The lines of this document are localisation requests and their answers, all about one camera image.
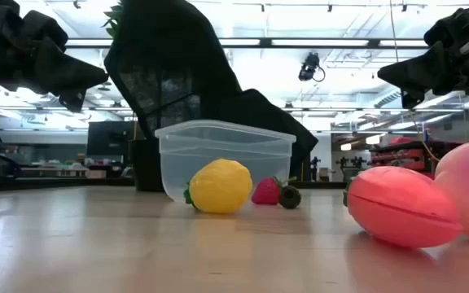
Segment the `black monitor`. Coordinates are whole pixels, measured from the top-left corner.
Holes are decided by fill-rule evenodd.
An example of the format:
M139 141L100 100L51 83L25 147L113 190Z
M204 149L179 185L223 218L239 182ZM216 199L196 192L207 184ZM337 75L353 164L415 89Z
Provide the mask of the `black monitor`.
M134 135L132 121L90 122L87 137L87 155L124 156Z

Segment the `yellow toy pineapple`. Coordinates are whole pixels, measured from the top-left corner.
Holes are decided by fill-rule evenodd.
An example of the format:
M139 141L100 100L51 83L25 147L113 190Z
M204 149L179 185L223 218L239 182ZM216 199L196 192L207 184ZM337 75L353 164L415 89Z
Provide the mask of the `yellow toy pineapple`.
M239 161L217 159L202 167L187 183L186 204L201 212L237 212L252 193L251 173Z

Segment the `red toy strawberry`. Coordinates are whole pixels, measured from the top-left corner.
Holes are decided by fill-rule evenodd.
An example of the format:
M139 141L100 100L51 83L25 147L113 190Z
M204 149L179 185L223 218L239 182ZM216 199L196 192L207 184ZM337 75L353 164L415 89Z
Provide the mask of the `red toy strawberry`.
M258 205L277 205L282 188L293 180L296 180L296 177L292 177L287 181L280 181L276 177L266 177L256 186L251 201Z

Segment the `green leafy plant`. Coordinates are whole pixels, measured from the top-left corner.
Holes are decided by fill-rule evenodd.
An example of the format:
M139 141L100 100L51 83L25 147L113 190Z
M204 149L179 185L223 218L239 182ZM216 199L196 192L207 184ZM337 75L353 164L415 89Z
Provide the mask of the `green leafy plant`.
M107 34L114 39L116 33L119 30L121 19L124 11L123 0L116 0L115 4L112 4L105 12L104 15L107 17L106 21L102 25Z

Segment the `dark toy blackberry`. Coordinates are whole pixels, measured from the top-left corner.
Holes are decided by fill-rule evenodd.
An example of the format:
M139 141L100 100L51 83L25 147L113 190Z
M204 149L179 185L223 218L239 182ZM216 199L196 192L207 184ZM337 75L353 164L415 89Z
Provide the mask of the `dark toy blackberry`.
M294 186L284 186L278 197L278 203L286 209L295 209L300 205L301 193Z

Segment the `orange toy carrot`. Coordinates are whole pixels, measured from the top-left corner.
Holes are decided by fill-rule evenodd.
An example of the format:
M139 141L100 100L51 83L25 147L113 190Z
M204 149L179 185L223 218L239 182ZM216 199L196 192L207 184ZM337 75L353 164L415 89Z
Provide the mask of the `orange toy carrot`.
M350 183L347 207L373 237L400 247L437 247L462 232L456 207L429 177L401 167L374 167Z

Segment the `black aluminium frame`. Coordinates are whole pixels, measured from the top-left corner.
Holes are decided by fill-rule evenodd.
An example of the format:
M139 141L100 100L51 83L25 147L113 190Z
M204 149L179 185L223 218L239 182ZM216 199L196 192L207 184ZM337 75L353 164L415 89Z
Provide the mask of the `black aluminium frame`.
M288 49L341 49L341 50L357 50L357 49L370 49L370 50L422 50L425 49L423 44L423 40L419 39L378 39L378 38L371 38L371 39L356 39L356 38L270 38L270 37L248 37L248 38L220 38L219 42L221 43L221 47L224 49L262 49L262 50L288 50ZM69 39L67 43L67 49L74 49L74 50L86 50L86 49L111 49L112 39L84 39L84 38L74 38ZM43 107L43 106L0 106L0 110L6 111L51 111L51 112L59 112L64 111L63 107ZM97 107L97 106L88 106L83 107L82 110L88 110L93 112L120 112L126 111L130 112L131 109L127 107ZM438 108L438 107L416 107L413 110L403 110L401 108L386 108L386 107L284 107L283 110L285 112L301 112L302 114L316 114L322 112L398 112L398 115L401 114L414 114L414 113L434 113L434 114L444 114L446 115L469 115L469 106L456 106L456 107L445 107L445 108ZM408 130L402 129L383 129L379 130L379 126L374 126L369 129L359 129L359 130L320 130L315 129L313 130L315 133L324 133L324 134L346 134L346 133L353 133L353 134L369 134L369 135L379 135L382 133L390 133L390 134L413 134ZM84 129L30 129L24 128L22 130L19 129L10 129L8 127L0 128L0 131L7 133L82 133ZM72 170L72 169L61 169L61 168L22 168L22 171L26 172L37 172L45 171L45 172L64 172L64 171L75 171L82 172L83 170ZM56 175L53 177L26 177L24 175L20 175L18 179L11 179L11 177L4 177L0 179L0 191L4 190L27 190L27 189L42 189L42 188L58 188L58 187L68 187L68 186L86 186L86 185L96 185L96 186L133 186L134 182L133 179L105 179L105 178L87 178L87 177L77 177L77 176L67 176L63 177L60 175ZM293 186L296 186L300 189L338 189L343 188L347 183L343 183L342 181L336 182L322 182L322 183L307 183L307 181L294 181Z

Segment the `clear plastic tupperware container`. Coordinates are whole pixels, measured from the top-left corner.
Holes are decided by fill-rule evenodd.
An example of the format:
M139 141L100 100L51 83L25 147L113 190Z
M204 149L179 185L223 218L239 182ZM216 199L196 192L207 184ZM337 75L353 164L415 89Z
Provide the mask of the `clear plastic tupperware container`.
M155 136L164 191L175 201L183 201L190 179L217 159L241 163L254 184L266 177L285 181L296 142L291 134L219 120L190 120L157 129Z

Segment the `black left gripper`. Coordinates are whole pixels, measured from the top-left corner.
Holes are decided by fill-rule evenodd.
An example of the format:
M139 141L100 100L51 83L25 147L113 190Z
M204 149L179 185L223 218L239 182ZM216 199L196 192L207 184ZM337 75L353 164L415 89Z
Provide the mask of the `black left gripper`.
M20 16L15 0L0 0L0 86L15 91L29 86L62 93L59 103L81 112L85 92L108 80L100 68L66 55L68 35L58 22L38 11Z

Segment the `red storage rack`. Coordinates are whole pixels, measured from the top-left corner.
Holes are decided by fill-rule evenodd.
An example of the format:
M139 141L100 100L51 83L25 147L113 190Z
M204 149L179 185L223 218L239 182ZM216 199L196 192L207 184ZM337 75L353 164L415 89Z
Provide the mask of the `red storage rack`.
M370 151L371 166L397 166L433 177L438 161L432 155L441 159L461 143L430 140L426 146L421 141L382 146Z

